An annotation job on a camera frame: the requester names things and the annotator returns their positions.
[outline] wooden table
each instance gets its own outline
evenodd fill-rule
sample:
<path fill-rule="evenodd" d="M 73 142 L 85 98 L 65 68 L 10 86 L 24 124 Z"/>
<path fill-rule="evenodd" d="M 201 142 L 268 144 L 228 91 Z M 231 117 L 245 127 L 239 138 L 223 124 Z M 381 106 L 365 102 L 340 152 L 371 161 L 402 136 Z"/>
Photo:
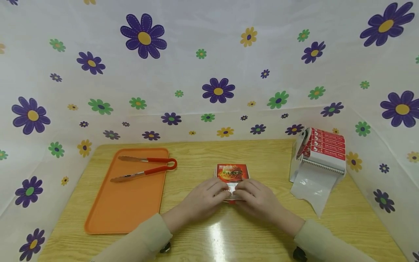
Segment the wooden table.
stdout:
<path fill-rule="evenodd" d="M 98 147 L 40 255 L 40 262 L 83 261 L 122 235 L 87 235 L 83 225 L 114 154 L 121 148 L 164 147 L 178 168 L 166 176 L 160 212 L 164 213 L 197 184 L 212 177 L 218 163 L 245 163 L 252 178 L 268 185 L 281 203 L 303 218 L 312 218 L 333 234 L 380 262 L 406 261 L 348 175 L 330 195 L 321 219 L 311 206 L 290 194 L 288 181 L 293 140 L 125 144 Z M 223 205 L 211 218 L 190 225 L 156 261 L 293 261 L 293 240 L 273 227 Z"/>

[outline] purple flower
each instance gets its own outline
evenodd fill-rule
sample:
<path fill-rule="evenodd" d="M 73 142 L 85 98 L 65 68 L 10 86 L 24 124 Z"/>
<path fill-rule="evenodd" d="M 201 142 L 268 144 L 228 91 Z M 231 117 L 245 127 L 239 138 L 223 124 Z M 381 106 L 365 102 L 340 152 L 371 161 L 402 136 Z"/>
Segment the purple flower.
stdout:
<path fill-rule="evenodd" d="M 161 25 L 155 25 L 151 28 L 153 20 L 149 14 L 142 14 L 141 23 L 132 15 L 127 15 L 128 26 L 121 26 L 121 34 L 129 37 L 125 45 L 129 50 L 138 48 L 138 55 L 146 59 L 148 53 L 153 58 L 159 58 L 160 52 L 157 49 L 164 50 L 167 47 L 166 41 L 159 37 L 164 34 L 164 28 Z"/>
<path fill-rule="evenodd" d="M 37 254 L 41 250 L 41 245 L 45 242 L 44 230 L 39 231 L 39 228 L 35 229 L 34 234 L 29 234 L 26 237 L 27 243 L 21 246 L 19 252 L 23 252 L 20 261 L 26 258 L 26 261 L 31 260 L 32 255 Z"/>
<path fill-rule="evenodd" d="M 397 10 L 397 3 L 392 3 L 387 6 L 384 11 L 384 15 L 374 15 L 368 21 L 368 25 L 371 27 L 365 29 L 360 38 L 367 38 L 364 46 L 369 47 L 375 41 L 376 46 L 382 46 L 387 41 L 388 36 L 397 37 L 403 33 L 403 27 L 406 23 L 409 23 L 415 17 L 414 13 L 408 13 L 405 15 L 413 6 L 412 2 L 407 2 Z"/>
<path fill-rule="evenodd" d="M 57 82 L 62 81 L 62 78 L 57 74 L 51 74 L 49 77 L 52 78 L 53 80 L 57 81 Z"/>
<path fill-rule="evenodd" d="M 255 127 L 252 127 L 250 129 L 250 133 L 253 133 L 254 135 L 258 134 L 260 135 L 262 132 L 265 132 L 266 127 L 261 124 L 261 125 L 255 125 Z"/>
<path fill-rule="evenodd" d="M 225 103 L 227 101 L 225 98 L 233 98 L 234 94 L 230 91 L 233 91 L 235 86 L 228 86 L 228 79 L 223 78 L 221 79 L 220 83 L 218 83 L 216 78 L 211 78 L 209 83 L 211 85 L 205 84 L 202 86 L 202 89 L 207 91 L 202 95 L 203 98 L 211 97 L 209 100 L 211 103 L 215 103 L 217 100 L 219 100 L 220 103 Z"/>
<path fill-rule="evenodd" d="M 302 124 L 292 125 L 291 127 L 287 128 L 285 133 L 288 135 L 296 135 L 297 133 L 301 132 L 303 128 L 304 126 Z"/>
<path fill-rule="evenodd" d="M 331 117 L 333 116 L 333 114 L 339 114 L 340 110 L 343 108 L 344 106 L 342 105 L 342 102 L 339 103 L 332 103 L 330 106 L 326 106 L 325 108 L 323 108 L 323 111 L 320 113 L 323 115 L 323 117 Z"/>
<path fill-rule="evenodd" d="M 263 70 L 263 72 L 261 73 L 261 78 L 267 78 L 269 76 L 270 71 L 268 69 Z"/>
<path fill-rule="evenodd" d="M 15 127 L 21 127 L 24 125 L 25 127 L 23 128 L 23 133 L 25 135 L 32 133 L 34 128 L 38 133 L 44 132 L 44 125 L 49 125 L 51 123 L 51 120 L 45 116 L 47 113 L 45 108 L 42 106 L 38 107 L 38 103 L 33 98 L 29 99 L 29 103 L 21 96 L 18 100 L 22 106 L 12 106 L 13 113 L 20 115 L 13 120 L 13 125 Z"/>
<path fill-rule="evenodd" d="M 105 135 L 105 137 L 110 138 L 111 140 L 118 140 L 120 138 L 120 136 L 118 135 L 118 133 L 115 133 L 114 131 L 110 130 L 105 130 L 105 132 L 103 133 Z"/>
<path fill-rule="evenodd" d="M 380 204 L 381 209 L 385 209 L 387 213 L 395 211 L 393 207 L 394 201 L 388 198 L 388 194 L 386 192 L 382 193 L 381 190 L 377 189 L 377 191 L 374 191 L 374 195 L 375 200 Z"/>
<path fill-rule="evenodd" d="M 93 75 L 99 73 L 103 75 L 102 70 L 106 68 L 104 64 L 101 64 L 102 59 L 100 57 L 93 57 L 92 53 L 87 52 L 87 54 L 83 52 L 79 52 L 81 58 L 77 59 L 79 64 L 83 64 L 81 69 L 87 71 L 90 69 L 90 73 Z"/>
<path fill-rule="evenodd" d="M 37 195 L 44 191 L 42 187 L 40 187 L 42 185 L 42 180 L 37 181 L 37 177 L 33 176 L 31 181 L 25 179 L 22 182 L 22 185 L 23 188 L 19 188 L 15 192 L 15 195 L 19 196 L 16 199 L 15 204 L 20 205 L 23 202 L 23 207 L 27 208 L 30 202 L 35 203 L 38 201 Z"/>
<path fill-rule="evenodd" d="M 143 137 L 144 137 L 144 139 L 148 138 L 148 140 L 150 140 L 150 141 L 157 140 L 157 139 L 160 138 L 159 133 L 154 133 L 154 131 L 150 131 L 150 132 L 145 131 L 144 134 L 143 134 Z"/>
<path fill-rule="evenodd" d="M 318 42 L 313 42 L 311 44 L 311 48 L 307 47 L 304 49 L 305 55 L 301 57 L 301 60 L 304 60 L 304 63 L 308 64 L 310 62 L 314 63 L 317 57 L 321 57 L 323 55 L 322 50 L 326 47 L 324 41 L 318 44 Z"/>
<path fill-rule="evenodd" d="M 87 123 L 86 121 L 80 122 L 81 127 L 86 127 L 88 125 L 89 125 L 89 123 Z"/>
<path fill-rule="evenodd" d="M 383 101 L 380 106 L 387 111 L 382 113 L 385 119 L 391 120 L 391 125 L 398 127 L 403 121 L 406 127 L 413 127 L 416 125 L 416 120 L 419 119 L 419 99 L 413 100 L 412 91 L 404 91 L 401 97 L 396 93 L 388 94 L 389 101 Z"/>
<path fill-rule="evenodd" d="M 387 174 L 390 171 L 390 168 L 386 164 L 381 164 L 379 169 L 381 170 L 381 173 L 385 174 Z"/>
<path fill-rule="evenodd" d="M 178 123 L 182 122 L 181 116 L 177 116 L 175 113 L 164 113 L 161 119 L 163 119 L 163 123 L 167 123 L 168 125 L 178 125 Z"/>

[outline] orange tray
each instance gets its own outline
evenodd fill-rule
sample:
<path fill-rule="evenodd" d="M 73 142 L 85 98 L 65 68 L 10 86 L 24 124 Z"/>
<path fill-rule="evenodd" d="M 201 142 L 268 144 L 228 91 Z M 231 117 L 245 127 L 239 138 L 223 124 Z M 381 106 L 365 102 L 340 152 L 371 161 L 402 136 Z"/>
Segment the orange tray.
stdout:
<path fill-rule="evenodd" d="M 124 234 L 160 211 L 166 171 L 114 183 L 110 179 L 162 166 L 162 163 L 129 162 L 119 156 L 168 158 L 165 148 L 119 150 L 108 169 L 84 224 L 88 234 Z"/>

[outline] white backdrop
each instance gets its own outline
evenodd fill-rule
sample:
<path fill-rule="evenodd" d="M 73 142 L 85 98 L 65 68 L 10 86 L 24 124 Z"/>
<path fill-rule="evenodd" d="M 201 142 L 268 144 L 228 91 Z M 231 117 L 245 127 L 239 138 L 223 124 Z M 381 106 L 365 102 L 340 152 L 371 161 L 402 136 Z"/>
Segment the white backdrop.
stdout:
<path fill-rule="evenodd" d="M 347 138 L 350 174 L 419 261 L 418 10 L 2 0 L 2 259 L 36 261 L 101 144 L 281 139 L 301 124 Z"/>

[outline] beige sleeve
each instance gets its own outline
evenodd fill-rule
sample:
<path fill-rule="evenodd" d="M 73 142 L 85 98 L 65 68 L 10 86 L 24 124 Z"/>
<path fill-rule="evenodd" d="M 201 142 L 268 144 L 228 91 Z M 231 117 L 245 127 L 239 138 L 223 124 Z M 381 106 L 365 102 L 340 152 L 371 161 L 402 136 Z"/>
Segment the beige sleeve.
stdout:
<path fill-rule="evenodd" d="M 172 238 L 160 214 L 142 222 L 134 231 L 114 242 L 92 262 L 142 262 L 154 258 Z"/>
<path fill-rule="evenodd" d="M 307 220 L 294 238 L 294 242 L 316 261 L 323 262 L 375 262 L 358 249 L 332 235 L 322 225 Z"/>

